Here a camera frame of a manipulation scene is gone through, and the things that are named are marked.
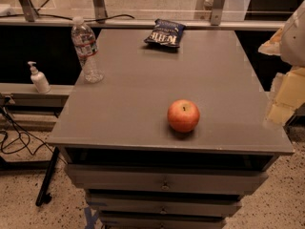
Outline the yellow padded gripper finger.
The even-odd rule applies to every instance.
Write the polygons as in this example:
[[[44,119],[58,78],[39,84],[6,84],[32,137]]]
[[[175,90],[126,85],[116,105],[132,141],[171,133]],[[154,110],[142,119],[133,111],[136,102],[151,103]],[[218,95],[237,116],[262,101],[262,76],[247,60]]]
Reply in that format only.
[[[305,103],[305,68],[277,73],[269,93],[266,119],[281,126]]]
[[[265,43],[263,43],[258,51],[267,55],[280,56],[280,42],[282,37],[283,29],[278,29],[274,35]]]

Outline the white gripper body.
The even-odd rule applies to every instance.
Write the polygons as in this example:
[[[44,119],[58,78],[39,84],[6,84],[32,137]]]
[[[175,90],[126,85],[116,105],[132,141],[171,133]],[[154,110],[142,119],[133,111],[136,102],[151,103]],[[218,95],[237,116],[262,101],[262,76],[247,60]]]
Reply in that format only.
[[[305,67],[305,1],[284,25],[280,53],[283,61]]]

